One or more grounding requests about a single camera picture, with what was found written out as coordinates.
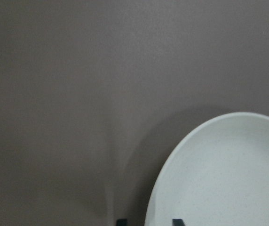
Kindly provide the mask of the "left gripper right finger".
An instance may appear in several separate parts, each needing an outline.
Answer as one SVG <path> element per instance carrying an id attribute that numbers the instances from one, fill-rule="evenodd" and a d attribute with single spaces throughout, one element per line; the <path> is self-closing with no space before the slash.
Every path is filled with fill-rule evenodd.
<path id="1" fill-rule="evenodd" d="M 184 226 L 184 221 L 180 218 L 172 219 L 172 226 Z"/>

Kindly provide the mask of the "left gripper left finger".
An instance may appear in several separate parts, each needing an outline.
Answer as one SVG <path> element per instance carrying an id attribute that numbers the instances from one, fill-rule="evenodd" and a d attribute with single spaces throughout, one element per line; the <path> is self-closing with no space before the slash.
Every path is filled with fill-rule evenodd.
<path id="1" fill-rule="evenodd" d="M 127 226 L 127 219 L 126 218 L 117 219 L 116 226 Z"/>

